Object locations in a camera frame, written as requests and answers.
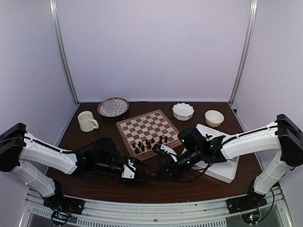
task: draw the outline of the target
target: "plate rim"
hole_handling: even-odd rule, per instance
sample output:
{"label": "plate rim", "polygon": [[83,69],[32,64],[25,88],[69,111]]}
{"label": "plate rim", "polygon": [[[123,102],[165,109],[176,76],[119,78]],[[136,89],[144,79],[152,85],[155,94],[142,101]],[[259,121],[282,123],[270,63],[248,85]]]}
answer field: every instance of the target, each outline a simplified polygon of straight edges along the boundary
{"label": "plate rim", "polygon": [[[125,110],[125,112],[128,110],[128,108],[129,108],[129,103],[128,103],[128,101],[127,101],[125,98],[114,97],[114,99],[115,99],[115,100],[116,100],[116,99],[121,99],[121,100],[125,101],[126,104],[127,104],[127,109]],[[97,108],[97,111],[98,111],[98,113],[99,113],[101,116],[104,116],[104,117],[118,117],[118,116],[121,116],[122,114],[125,113],[125,112],[123,112],[122,114],[115,115],[115,116],[106,116],[106,115],[103,115],[103,114],[100,112],[101,106],[102,106],[102,103],[99,103],[98,108]]]}

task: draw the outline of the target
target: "patterned plate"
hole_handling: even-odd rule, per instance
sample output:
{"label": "patterned plate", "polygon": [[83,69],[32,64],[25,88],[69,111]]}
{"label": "patterned plate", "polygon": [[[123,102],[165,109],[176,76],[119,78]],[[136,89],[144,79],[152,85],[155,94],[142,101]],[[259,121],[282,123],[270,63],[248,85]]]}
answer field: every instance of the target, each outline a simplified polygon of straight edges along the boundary
{"label": "patterned plate", "polygon": [[117,117],[122,114],[124,114],[128,110],[129,104],[128,102],[123,98],[116,98],[115,97],[115,110],[111,113],[107,113],[102,103],[98,106],[98,113],[105,117]]}

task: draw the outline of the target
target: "wooden table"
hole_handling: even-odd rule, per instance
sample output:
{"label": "wooden table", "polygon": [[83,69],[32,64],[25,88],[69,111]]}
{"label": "wooden table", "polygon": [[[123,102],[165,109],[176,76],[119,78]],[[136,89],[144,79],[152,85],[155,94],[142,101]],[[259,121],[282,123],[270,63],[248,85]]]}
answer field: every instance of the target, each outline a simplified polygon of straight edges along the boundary
{"label": "wooden table", "polygon": [[[111,137],[116,143],[122,156],[128,156],[126,147],[120,137],[116,122],[131,118],[153,110],[161,109],[180,131],[186,127],[195,127],[197,123],[204,124],[204,114],[213,109],[223,113],[225,121],[218,128],[228,134],[242,132],[242,129],[227,103],[189,103],[195,109],[195,114],[189,121],[182,122],[172,115],[172,106],[175,103],[167,102],[136,102],[130,103],[129,110],[115,118],[106,118],[98,114],[98,103],[80,104],[65,135],[60,143],[64,149],[77,149],[98,138]],[[92,132],[84,133],[80,130],[77,116],[82,111],[89,110],[99,122],[100,128]],[[183,150],[182,146],[175,148],[177,153]],[[144,161],[150,166],[150,172],[158,171],[156,157]],[[261,169],[254,154],[240,157],[236,177],[231,184],[204,175],[191,183],[174,183],[167,180],[159,181],[149,178],[148,183],[137,186],[126,186],[119,183],[117,177],[99,174],[92,178],[74,178],[50,168],[47,175],[58,180],[66,195],[93,200],[114,202],[138,202],[138,203],[167,203],[203,201],[225,198],[247,193],[249,183],[259,174]],[[197,176],[197,172],[188,170],[186,178]]]}

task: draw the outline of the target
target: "wall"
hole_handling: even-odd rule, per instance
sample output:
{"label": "wall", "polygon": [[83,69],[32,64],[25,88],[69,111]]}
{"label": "wall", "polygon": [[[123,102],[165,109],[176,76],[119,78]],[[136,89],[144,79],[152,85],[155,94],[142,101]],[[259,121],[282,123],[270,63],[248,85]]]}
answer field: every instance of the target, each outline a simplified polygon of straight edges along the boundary
{"label": "wall", "polygon": [[[49,0],[0,0],[0,134],[18,122],[54,144],[73,101],[64,77]],[[17,226],[28,188],[0,173],[0,226]]]}
{"label": "wall", "polygon": [[58,0],[81,101],[228,101],[250,0]]}
{"label": "wall", "polygon": [[[284,113],[303,129],[303,2],[258,2],[258,14],[236,107],[249,129]],[[268,165],[276,151],[259,154]],[[286,174],[281,186],[295,226],[302,226],[303,168]]]}

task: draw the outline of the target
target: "white bowl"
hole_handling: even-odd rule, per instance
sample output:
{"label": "white bowl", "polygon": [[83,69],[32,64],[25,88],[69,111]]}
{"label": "white bowl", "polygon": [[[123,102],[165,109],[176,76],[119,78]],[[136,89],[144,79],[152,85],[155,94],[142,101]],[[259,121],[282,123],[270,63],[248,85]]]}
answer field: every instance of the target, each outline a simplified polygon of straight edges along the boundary
{"label": "white bowl", "polygon": [[224,116],[216,110],[209,110],[205,113],[205,121],[208,126],[216,128],[222,124]]}
{"label": "white bowl", "polygon": [[180,121],[187,121],[194,115],[194,108],[189,104],[178,103],[172,107],[174,117]]}

